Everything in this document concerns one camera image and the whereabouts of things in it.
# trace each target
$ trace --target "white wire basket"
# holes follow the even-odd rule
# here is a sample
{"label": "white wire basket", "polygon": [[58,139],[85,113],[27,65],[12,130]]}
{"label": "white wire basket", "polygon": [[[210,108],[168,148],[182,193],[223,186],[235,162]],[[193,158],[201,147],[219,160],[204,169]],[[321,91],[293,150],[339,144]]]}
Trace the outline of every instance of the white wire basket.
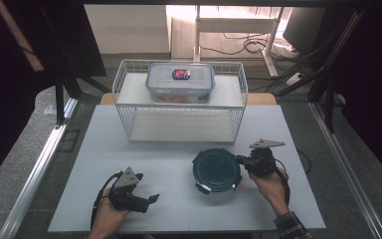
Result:
{"label": "white wire basket", "polygon": [[172,61],[124,60],[112,94],[130,141],[235,143],[248,87],[244,67],[236,62],[200,62],[213,67],[216,87],[205,104],[166,104],[152,100],[145,86],[148,67]]}

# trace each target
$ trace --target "black round object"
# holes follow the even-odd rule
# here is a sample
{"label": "black round object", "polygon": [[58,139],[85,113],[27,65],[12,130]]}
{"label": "black round object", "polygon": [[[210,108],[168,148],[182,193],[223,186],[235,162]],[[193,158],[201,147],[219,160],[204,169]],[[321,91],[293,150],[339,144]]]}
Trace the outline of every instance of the black round object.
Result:
{"label": "black round object", "polygon": [[193,163],[196,186],[205,194],[235,189],[242,179],[235,155],[223,148],[201,151]]}

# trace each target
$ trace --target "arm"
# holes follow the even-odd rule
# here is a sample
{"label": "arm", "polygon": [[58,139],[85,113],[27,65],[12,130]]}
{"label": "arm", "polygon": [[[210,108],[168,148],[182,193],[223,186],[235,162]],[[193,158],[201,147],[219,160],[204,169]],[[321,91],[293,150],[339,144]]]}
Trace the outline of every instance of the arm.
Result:
{"label": "arm", "polygon": [[93,224],[92,231],[88,239],[102,239],[107,238],[113,234],[117,228],[125,220],[126,216],[131,212],[127,210],[118,211],[114,209],[110,203],[107,195],[109,190],[106,189],[98,204],[98,211],[95,216],[95,223]]}
{"label": "arm", "polygon": [[285,200],[286,192],[281,179],[276,173],[265,177],[257,177],[250,173],[250,178],[256,182],[260,193],[268,200],[273,211],[278,217],[275,220],[282,239],[307,239],[313,238],[303,227],[293,212],[290,212]]}

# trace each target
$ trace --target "gray floor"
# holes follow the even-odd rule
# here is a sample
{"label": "gray floor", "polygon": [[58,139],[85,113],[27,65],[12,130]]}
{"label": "gray floor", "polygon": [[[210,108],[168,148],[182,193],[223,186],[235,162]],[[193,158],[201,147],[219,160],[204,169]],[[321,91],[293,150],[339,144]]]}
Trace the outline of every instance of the gray floor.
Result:
{"label": "gray floor", "polygon": [[[103,56],[108,76],[97,79],[111,88],[120,59],[130,57]],[[245,66],[247,78],[265,79],[248,80],[249,89],[267,86],[275,81],[269,80],[263,61],[248,58],[239,59],[239,61]],[[50,164],[16,238],[83,238],[78,234],[55,235],[46,232],[75,162],[94,106],[101,97],[101,93],[95,88],[82,81],[79,82],[85,93],[75,111],[76,120],[70,123],[63,142],[56,152],[55,160]],[[283,87],[284,84],[281,84],[270,90],[277,91]],[[373,238],[363,213],[354,200],[341,169],[336,163],[336,158],[306,101],[306,92],[309,88],[310,85],[306,85],[285,97],[277,98],[277,101],[284,111],[296,148],[306,154],[311,163],[311,170],[307,177],[327,226],[326,230],[313,230],[312,234],[317,238]],[[259,88],[253,92],[263,92],[265,89]],[[36,110],[0,168],[0,230],[55,126],[54,107],[53,88],[38,94]],[[339,107],[334,110],[333,123],[335,136],[382,221],[382,166],[346,122]],[[305,168],[308,168],[308,160],[303,154],[300,155],[300,160]],[[263,238],[278,238],[278,234],[264,233]]]}

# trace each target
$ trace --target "plastic food container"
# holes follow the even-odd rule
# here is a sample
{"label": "plastic food container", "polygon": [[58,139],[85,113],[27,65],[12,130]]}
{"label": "plastic food container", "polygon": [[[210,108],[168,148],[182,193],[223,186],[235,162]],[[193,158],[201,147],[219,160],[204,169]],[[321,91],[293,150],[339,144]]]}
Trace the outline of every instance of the plastic food container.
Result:
{"label": "plastic food container", "polygon": [[145,85],[156,103],[208,103],[215,88],[214,71],[206,64],[155,63]]}

